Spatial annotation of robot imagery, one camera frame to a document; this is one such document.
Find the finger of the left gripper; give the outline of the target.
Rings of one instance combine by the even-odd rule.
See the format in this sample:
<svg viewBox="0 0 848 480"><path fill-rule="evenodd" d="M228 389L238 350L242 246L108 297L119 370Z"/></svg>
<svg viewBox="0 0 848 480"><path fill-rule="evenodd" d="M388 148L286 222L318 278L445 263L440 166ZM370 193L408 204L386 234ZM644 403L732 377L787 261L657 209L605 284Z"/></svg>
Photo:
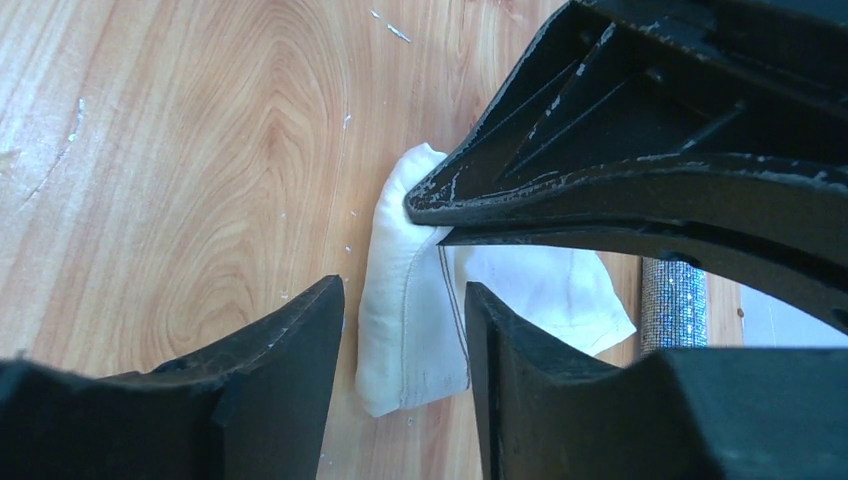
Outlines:
<svg viewBox="0 0 848 480"><path fill-rule="evenodd" d="M690 219L601 211L571 198L449 210L458 243L586 247L683 261L735 280L847 330L847 267L779 242Z"/></svg>
<svg viewBox="0 0 848 480"><path fill-rule="evenodd" d="M570 1L539 29L466 139L407 194L417 223L706 218L716 189L803 218L847 205L843 1Z"/></svg>

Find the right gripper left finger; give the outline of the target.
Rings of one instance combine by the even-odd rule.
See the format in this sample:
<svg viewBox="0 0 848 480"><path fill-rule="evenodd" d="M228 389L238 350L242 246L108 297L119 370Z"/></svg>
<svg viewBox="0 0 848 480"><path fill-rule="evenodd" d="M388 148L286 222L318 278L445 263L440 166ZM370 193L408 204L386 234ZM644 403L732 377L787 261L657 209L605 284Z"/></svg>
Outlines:
<svg viewBox="0 0 848 480"><path fill-rule="evenodd" d="M154 370L1 364L5 479L312 479L344 323L340 277Z"/></svg>

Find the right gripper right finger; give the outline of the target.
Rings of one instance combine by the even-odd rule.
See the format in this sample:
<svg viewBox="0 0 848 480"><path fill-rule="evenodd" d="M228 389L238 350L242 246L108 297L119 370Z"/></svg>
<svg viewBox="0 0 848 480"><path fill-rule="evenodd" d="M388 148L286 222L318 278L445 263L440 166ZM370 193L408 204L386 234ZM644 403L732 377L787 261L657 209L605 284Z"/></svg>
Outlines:
<svg viewBox="0 0 848 480"><path fill-rule="evenodd" d="M487 479L843 479L843 349L658 350L619 368L485 285L465 315Z"/></svg>

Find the cream boxer underwear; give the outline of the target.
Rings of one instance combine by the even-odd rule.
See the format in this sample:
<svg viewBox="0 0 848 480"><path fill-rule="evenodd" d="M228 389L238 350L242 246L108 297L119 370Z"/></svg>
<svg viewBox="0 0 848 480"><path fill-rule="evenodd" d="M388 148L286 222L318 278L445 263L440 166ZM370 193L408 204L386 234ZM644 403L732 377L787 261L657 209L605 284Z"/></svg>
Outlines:
<svg viewBox="0 0 848 480"><path fill-rule="evenodd" d="M374 209L355 385L375 418L469 388L464 302L470 282L484 284L516 314L588 355L636 330L594 251L448 246L447 228L412 223L405 197L443 159L426 143L409 149Z"/></svg>

